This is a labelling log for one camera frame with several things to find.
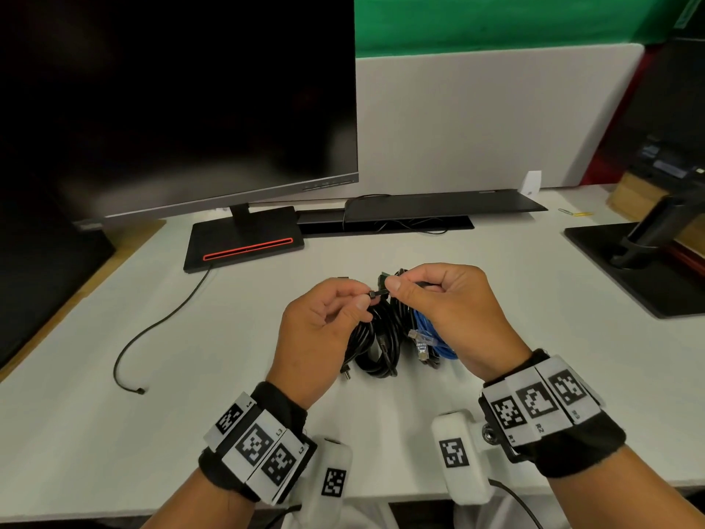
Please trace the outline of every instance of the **wrist-mounted device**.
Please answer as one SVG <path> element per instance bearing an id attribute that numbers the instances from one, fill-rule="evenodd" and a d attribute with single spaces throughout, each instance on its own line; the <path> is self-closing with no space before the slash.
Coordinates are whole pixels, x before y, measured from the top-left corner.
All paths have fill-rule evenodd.
<path id="1" fill-rule="evenodd" d="M 242 393 L 204 436 L 198 459 L 216 487 L 251 501 L 280 504 L 316 451 L 303 434 L 306 410 L 269 382 Z"/>
<path id="2" fill-rule="evenodd" d="M 627 439 L 599 395 L 560 356 L 542 349 L 485 383 L 480 406 L 509 460 L 534 462 L 547 478 L 586 470 Z"/>

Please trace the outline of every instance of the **hand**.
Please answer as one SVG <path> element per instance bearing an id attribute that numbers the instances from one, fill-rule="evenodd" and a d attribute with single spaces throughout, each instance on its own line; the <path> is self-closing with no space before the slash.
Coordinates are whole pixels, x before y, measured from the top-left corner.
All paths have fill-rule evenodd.
<path id="1" fill-rule="evenodd" d="M 431 284 L 421 288 L 414 282 Z M 385 287 L 425 315 L 438 335 L 471 373 L 485 382 L 523 363 L 531 350 L 509 324 L 478 267 L 424 264 L 400 276 L 388 276 Z"/>
<path id="2" fill-rule="evenodd" d="M 308 410 L 335 382 L 352 330 L 369 323 L 369 286 L 329 278 L 292 301 L 279 326 L 267 381 Z"/>

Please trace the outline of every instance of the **left hand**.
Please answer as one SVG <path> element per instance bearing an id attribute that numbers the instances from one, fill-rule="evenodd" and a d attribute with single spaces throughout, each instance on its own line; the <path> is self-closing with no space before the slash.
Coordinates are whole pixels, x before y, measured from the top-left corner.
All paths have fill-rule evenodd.
<path id="1" fill-rule="evenodd" d="M 372 320 L 369 291 L 356 280 L 329 278 L 292 301 L 281 318 L 267 381 L 308 410 L 340 374 L 352 330 Z"/>

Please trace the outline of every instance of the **screw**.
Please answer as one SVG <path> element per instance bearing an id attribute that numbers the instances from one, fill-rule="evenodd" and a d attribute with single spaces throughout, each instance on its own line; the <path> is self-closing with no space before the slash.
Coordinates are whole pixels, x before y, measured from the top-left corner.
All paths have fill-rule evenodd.
<path id="1" fill-rule="evenodd" d="M 489 423 L 482 425 L 482 439 L 491 446 L 499 444 L 497 435 L 494 434 L 494 430 L 489 426 Z"/>

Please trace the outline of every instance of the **desk surface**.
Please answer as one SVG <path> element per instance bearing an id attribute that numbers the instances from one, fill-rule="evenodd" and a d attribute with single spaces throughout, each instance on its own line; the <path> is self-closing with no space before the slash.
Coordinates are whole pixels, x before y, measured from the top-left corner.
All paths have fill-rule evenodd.
<path id="1" fill-rule="evenodd" d="M 549 212 L 478 217 L 475 230 L 312 239 L 217 269 L 125 356 L 124 380 L 149 388 L 137 396 L 113 384 L 117 353 L 201 278 L 182 271 L 196 217 L 170 219 L 0 384 L 0 521 L 154 511 L 195 467 L 208 427 L 264 377 L 289 301 L 328 276 L 372 285 L 381 271 L 435 261 L 485 269 L 527 343 L 580 372 L 647 463 L 675 485 L 705 484 L 705 317 L 654 319 L 561 236 L 620 222 L 605 198 L 599 186 L 545 191 Z M 404 356 L 399 376 L 382 380 L 353 367 L 313 407 L 307 431 L 352 446 L 348 497 L 440 497 L 430 423 L 455 409 L 480 415 L 480 387 L 459 363 L 436 371 Z M 492 452 L 491 464 L 518 492 L 548 491 L 528 463 Z"/>

